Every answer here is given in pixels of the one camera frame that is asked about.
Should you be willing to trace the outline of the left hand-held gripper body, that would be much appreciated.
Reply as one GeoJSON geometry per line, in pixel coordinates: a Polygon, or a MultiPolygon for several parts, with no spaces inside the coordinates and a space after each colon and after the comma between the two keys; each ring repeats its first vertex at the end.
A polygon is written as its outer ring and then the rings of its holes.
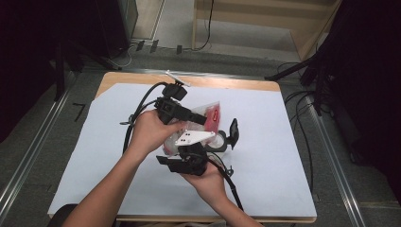
{"type": "Polygon", "coordinates": [[[166,85],[162,91],[163,96],[158,97],[155,103],[158,116],[165,125],[173,118],[188,120],[190,115],[190,111],[180,105],[180,101],[187,95],[185,86],[190,86],[190,84],[174,76],[169,70],[166,71],[166,74],[174,79],[174,83],[166,85]]]}

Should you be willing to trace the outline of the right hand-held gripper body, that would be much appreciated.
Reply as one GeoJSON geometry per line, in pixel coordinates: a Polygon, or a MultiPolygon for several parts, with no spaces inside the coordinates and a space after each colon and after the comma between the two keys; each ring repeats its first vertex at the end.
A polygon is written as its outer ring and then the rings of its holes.
{"type": "Polygon", "coordinates": [[[169,170],[182,174],[202,175],[207,163],[202,143],[215,135],[213,131],[185,131],[175,142],[180,159],[169,159],[169,170]]]}

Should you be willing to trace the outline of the clear pink-label plastic bag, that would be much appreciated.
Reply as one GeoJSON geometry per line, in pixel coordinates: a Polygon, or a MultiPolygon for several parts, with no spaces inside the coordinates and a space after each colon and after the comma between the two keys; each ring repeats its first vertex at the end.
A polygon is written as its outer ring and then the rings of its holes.
{"type": "Polygon", "coordinates": [[[204,124],[187,121],[185,127],[173,133],[163,143],[163,151],[167,156],[179,153],[179,147],[201,143],[204,147],[215,144],[218,140],[220,122],[220,104],[218,102],[199,106],[191,110],[195,115],[206,118],[204,124]]]}

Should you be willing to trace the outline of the clear jar with black lid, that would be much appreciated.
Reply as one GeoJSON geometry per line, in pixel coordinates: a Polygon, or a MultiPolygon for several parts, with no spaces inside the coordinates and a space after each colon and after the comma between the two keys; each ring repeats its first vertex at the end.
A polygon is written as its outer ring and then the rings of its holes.
{"type": "Polygon", "coordinates": [[[226,134],[225,131],[218,131],[214,141],[207,144],[205,148],[207,152],[225,152],[228,146],[234,148],[238,139],[239,129],[237,119],[234,118],[229,129],[229,134],[226,134]]]}

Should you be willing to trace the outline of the person's left hand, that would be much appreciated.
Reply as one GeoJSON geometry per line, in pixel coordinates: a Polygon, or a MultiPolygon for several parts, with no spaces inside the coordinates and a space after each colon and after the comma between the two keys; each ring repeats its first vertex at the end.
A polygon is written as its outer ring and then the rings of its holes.
{"type": "Polygon", "coordinates": [[[165,125],[155,110],[141,113],[133,127],[131,141],[124,157],[132,162],[142,162],[170,135],[182,130],[184,126],[185,123],[182,121],[165,125]]]}

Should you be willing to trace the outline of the person's right hand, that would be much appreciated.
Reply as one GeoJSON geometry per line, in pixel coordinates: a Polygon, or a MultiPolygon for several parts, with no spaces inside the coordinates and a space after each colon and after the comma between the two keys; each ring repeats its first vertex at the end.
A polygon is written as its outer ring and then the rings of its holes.
{"type": "Polygon", "coordinates": [[[225,185],[218,169],[208,163],[201,176],[182,174],[197,191],[199,196],[212,208],[225,207],[230,203],[225,191],[225,185]]]}

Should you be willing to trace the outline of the dark cabinet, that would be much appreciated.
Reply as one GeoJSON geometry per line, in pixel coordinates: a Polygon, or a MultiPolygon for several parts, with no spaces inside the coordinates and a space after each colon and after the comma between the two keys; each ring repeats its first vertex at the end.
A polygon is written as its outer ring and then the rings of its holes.
{"type": "Polygon", "coordinates": [[[104,57],[127,50],[138,19],[136,0],[95,0],[100,22],[100,47],[104,57]]]}

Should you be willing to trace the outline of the black tripod stand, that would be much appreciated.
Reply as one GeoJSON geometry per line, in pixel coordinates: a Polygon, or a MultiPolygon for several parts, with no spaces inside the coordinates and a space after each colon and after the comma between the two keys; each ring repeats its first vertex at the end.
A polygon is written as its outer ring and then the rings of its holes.
{"type": "Polygon", "coordinates": [[[302,69],[304,69],[304,72],[301,75],[300,82],[303,86],[309,86],[312,84],[313,81],[316,81],[313,107],[318,116],[321,116],[324,79],[327,76],[327,63],[325,62],[323,57],[320,56],[319,53],[314,54],[312,57],[306,59],[305,61],[296,63],[295,65],[289,67],[284,71],[278,71],[277,74],[273,76],[265,76],[265,80],[277,81],[302,69]]]}

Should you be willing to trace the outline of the light wooden frame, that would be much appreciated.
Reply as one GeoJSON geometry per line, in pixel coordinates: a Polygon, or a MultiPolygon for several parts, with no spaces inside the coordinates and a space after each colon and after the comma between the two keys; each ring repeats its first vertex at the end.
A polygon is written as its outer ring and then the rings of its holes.
{"type": "Polygon", "coordinates": [[[212,19],[253,26],[285,28],[290,31],[298,56],[303,61],[332,22],[342,0],[194,0],[192,46],[197,20],[207,20],[202,11],[212,10],[212,19]]]}

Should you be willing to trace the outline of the metal floor rail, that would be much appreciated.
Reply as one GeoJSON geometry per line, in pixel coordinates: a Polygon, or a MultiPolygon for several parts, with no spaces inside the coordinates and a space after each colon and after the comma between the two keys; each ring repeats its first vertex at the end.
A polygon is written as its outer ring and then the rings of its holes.
{"type": "Polygon", "coordinates": [[[323,123],[323,118],[318,116],[316,111],[310,111],[311,118],[319,132],[323,143],[323,150],[330,165],[333,178],[336,182],[337,188],[340,192],[340,197],[344,208],[348,214],[350,222],[353,227],[367,227],[364,218],[361,214],[356,196],[353,192],[351,185],[349,184],[343,168],[340,164],[340,160],[337,156],[334,145],[329,137],[326,126],[323,123]]]}
{"type": "Polygon", "coordinates": [[[0,143],[0,220],[5,219],[70,95],[45,93],[0,143]]]}

